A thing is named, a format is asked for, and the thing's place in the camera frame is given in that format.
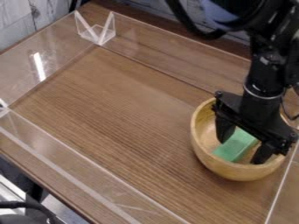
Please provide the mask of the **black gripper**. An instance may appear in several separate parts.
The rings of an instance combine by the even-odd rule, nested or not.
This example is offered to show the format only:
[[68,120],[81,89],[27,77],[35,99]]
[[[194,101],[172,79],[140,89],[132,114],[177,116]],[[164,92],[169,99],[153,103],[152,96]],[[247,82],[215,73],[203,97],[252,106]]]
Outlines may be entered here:
[[248,85],[244,85],[243,94],[215,92],[212,110],[216,116],[216,137],[224,144],[235,128],[240,127],[262,142],[250,161],[252,165],[262,165],[272,155],[286,156],[299,139],[280,116],[284,93],[284,88],[271,93]]

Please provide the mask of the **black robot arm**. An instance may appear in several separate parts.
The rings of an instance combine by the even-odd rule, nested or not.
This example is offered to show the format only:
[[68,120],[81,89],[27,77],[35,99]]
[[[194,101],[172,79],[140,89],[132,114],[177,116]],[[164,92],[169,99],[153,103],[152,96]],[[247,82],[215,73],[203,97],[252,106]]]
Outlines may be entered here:
[[298,134],[284,122],[283,98],[291,88],[299,95],[299,0],[202,0],[215,30],[200,30],[180,0],[165,0],[188,32],[206,40],[228,32],[250,36],[251,66],[243,94],[215,93],[212,110],[216,135],[226,142],[240,127],[260,142],[251,158],[262,165],[272,155],[286,155]]

